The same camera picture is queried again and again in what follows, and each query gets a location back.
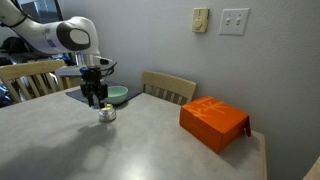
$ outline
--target switch plate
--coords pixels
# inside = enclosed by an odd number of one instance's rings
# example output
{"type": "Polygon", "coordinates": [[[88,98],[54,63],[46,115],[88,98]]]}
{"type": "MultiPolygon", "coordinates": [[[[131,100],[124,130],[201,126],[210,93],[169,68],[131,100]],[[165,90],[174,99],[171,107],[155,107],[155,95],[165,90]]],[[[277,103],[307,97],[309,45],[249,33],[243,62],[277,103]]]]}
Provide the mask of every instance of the switch plate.
{"type": "Polygon", "coordinates": [[[250,8],[224,9],[219,34],[242,36],[246,28],[249,10],[250,8]]]}
{"type": "Polygon", "coordinates": [[[208,27],[208,16],[209,16],[208,8],[193,9],[192,31],[206,32],[208,27]]]}

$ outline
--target wooden chair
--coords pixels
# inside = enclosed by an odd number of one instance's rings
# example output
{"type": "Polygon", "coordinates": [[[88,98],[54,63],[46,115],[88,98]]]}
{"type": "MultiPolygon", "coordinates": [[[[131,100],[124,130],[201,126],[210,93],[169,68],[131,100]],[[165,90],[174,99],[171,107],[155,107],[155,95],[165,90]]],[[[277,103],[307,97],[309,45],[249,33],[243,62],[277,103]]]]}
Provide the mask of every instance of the wooden chair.
{"type": "Polygon", "coordinates": [[[197,87],[192,81],[151,71],[142,73],[141,82],[144,93],[179,105],[190,102],[197,87]]]}
{"type": "Polygon", "coordinates": [[[51,73],[62,66],[65,66],[63,60],[47,60],[2,66],[0,67],[0,79],[8,89],[13,100],[19,103],[22,102],[22,94],[26,100],[30,100],[42,95],[64,90],[65,87],[69,88],[69,79],[55,76],[51,73]],[[21,79],[23,78],[26,79],[27,82],[22,82],[21,79]],[[12,82],[14,81],[19,87],[13,87],[12,82]]]}

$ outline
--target orange package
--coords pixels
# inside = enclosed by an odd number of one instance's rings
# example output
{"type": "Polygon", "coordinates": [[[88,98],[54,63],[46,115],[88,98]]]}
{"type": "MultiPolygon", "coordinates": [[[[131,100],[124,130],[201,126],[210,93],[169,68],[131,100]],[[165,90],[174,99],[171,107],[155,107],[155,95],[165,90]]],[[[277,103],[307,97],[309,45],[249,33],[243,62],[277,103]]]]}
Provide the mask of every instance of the orange package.
{"type": "Polygon", "coordinates": [[[247,113],[210,96],[183,105],[180,125],[216,153],[244,130],[251,136],[247,113]]]}

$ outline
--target green bowl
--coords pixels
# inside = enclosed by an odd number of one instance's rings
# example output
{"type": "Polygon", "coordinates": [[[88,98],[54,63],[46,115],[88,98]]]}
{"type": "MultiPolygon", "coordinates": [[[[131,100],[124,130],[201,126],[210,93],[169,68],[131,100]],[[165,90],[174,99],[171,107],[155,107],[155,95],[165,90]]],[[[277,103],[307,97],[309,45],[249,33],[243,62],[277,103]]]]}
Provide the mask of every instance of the green bowl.
{"type": "Polygon", "coordinates": [[[106,102],[108,104],[120,104],[126,100],[128,96],[128,88],[124,86],[110,86],[108,87],[108,97],[106,102]]]}

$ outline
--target table surface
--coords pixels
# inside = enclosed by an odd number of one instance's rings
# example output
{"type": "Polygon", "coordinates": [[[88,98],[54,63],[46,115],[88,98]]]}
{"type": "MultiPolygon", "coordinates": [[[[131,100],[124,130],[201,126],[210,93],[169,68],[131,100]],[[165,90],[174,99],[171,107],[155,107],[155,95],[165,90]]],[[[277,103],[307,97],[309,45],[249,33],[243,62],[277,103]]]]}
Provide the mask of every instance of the table surface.
{"type": "Polygon", "coordinates": [[[264,178],[260,133],[216,154],[179,125],[176,104],[140,94],[106,124],[66,91],[0,109],[0,179],[264,178]]]}

